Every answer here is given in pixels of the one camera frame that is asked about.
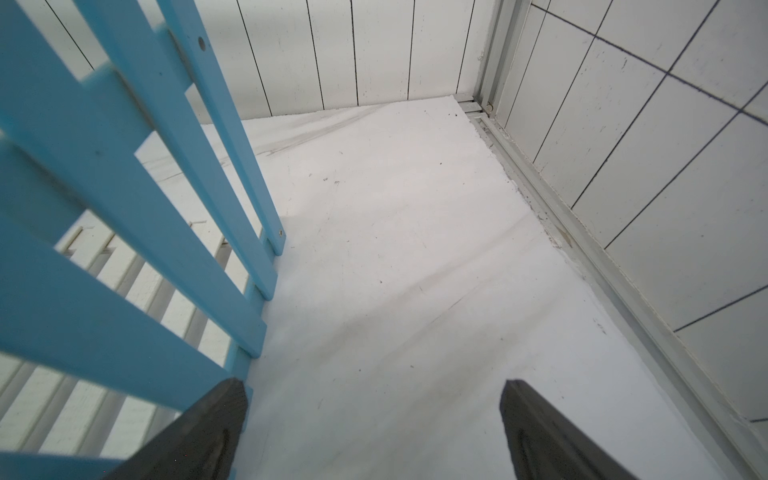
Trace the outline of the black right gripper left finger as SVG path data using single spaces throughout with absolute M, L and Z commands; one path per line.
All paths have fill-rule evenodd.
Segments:
M 105 477 L 228 479 L 248 406 L 241 380 L 222 381 Z

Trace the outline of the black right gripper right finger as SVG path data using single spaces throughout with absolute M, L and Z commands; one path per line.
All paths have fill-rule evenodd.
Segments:
M 527 382 L 508 380 L 499 410 L 518 479 L 633 479 Z

